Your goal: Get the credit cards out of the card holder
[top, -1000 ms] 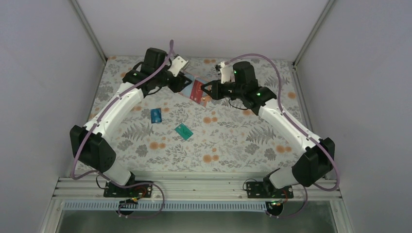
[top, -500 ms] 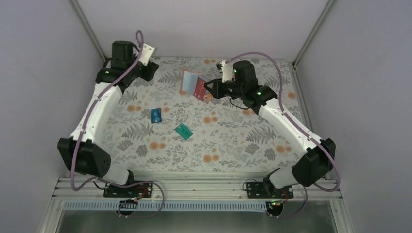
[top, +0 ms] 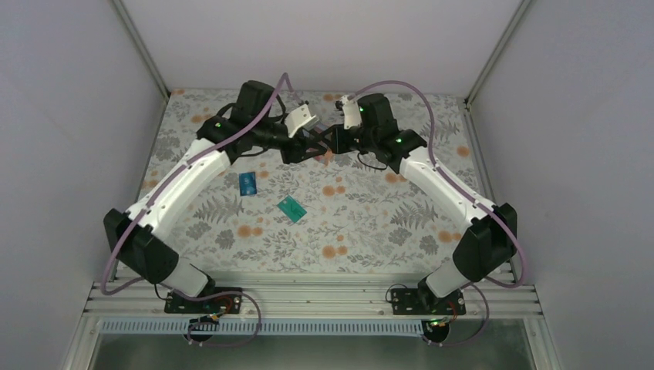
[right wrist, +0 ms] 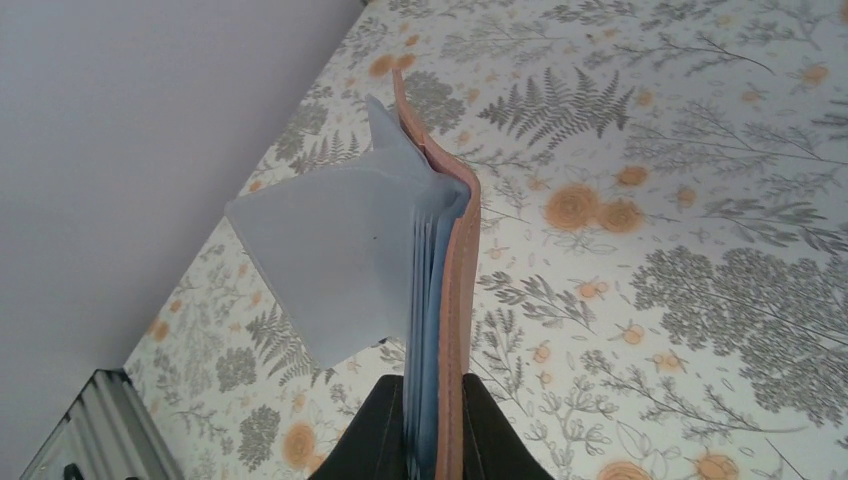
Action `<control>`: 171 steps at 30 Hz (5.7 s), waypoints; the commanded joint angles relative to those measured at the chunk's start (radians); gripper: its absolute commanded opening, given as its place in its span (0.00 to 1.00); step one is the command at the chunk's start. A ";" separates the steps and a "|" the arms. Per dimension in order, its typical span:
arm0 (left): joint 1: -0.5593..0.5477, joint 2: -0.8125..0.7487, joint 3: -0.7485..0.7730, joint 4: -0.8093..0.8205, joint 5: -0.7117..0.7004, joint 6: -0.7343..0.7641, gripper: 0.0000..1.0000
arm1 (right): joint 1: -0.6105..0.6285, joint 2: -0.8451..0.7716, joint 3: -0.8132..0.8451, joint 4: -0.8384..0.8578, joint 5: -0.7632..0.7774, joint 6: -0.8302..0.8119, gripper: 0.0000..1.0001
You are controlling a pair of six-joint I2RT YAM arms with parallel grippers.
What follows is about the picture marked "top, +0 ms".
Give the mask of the pink leather card holder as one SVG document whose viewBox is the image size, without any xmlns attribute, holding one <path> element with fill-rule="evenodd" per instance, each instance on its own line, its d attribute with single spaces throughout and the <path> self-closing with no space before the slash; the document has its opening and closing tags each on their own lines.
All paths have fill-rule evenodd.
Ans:
<svg viewBox="0 0 654 370">
<path fill-rule="evenodd" d="M 323 157 L 330 151 L 329 141 L 325 142 L 328 134 L 321 129 L 301 129 L 303 145 L 302 161 Z"/>
</svg>

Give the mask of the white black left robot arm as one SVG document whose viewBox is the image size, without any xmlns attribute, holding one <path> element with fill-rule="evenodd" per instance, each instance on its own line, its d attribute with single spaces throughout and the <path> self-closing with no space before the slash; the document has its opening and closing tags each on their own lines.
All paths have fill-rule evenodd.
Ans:
<svg viewBox="0 0 654 370">
<path fill-rule="evenodd" d="M 312 130 L 319 117 L 307 101 L 296 96 L 293 110 L 270 114 L 273 104 L 281 102 L 282 86 L 290 84 L 287 74 L 276 86 L 245 82 L 235 102 L 202 123 L 187 152 L 149 193 L 125 211 L 106 214 L 110 258 L 100 285 L 104 295 L 148 281 L 171 289 L 196 312 L 213 305 L 213 279 L 164 241 L 200 192 L 237 159 L 250 155 L 253 147 L 277 150 L 285 163 L 325 153 Z"/>
</svg>

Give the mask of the blue credit card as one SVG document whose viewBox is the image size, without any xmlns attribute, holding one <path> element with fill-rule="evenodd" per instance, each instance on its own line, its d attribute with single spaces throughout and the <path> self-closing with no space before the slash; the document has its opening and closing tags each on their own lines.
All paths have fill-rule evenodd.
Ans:
<svg viewBox="0 0 654 370">
<path fill-rule="evenodd" d="M 258 193 L 255 172 L 239 173 L 238 183 L 239 193 L 242 197 L 254 196 Z"/>
</svg>

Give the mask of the teal credit card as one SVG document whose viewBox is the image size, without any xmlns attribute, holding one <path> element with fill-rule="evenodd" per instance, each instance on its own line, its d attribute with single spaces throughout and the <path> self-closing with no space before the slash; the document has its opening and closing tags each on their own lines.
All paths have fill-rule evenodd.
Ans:
<svg viewBox="0 0 654 370">
<path fill-rule="evenodd" d="M 307 214 L 305 208 L 291 196 L 281 200 L 278 208 L 292 223 L 299 222 Z"/>
</svg>

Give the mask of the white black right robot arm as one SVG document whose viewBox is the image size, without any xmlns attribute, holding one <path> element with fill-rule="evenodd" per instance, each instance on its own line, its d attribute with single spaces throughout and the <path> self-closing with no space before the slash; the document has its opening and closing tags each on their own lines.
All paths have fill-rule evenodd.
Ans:
<svg viewBox="0 0 654 370">
<path fill-rule="evenodd" d="M 516 210 L 508 203 L 496 205 L 458 180 L 422 136 L 399 128 L 383 94 L 343 96 L 335 107 L 343 122 L 323 135 L 333 153 L 373 154 L 463 224 L 463 236 L 450 259 L 417 284 L 416 298 L 423 311 L 436 314 L 453 292 L 486 278 L 517 253 Z"/>
</svg>

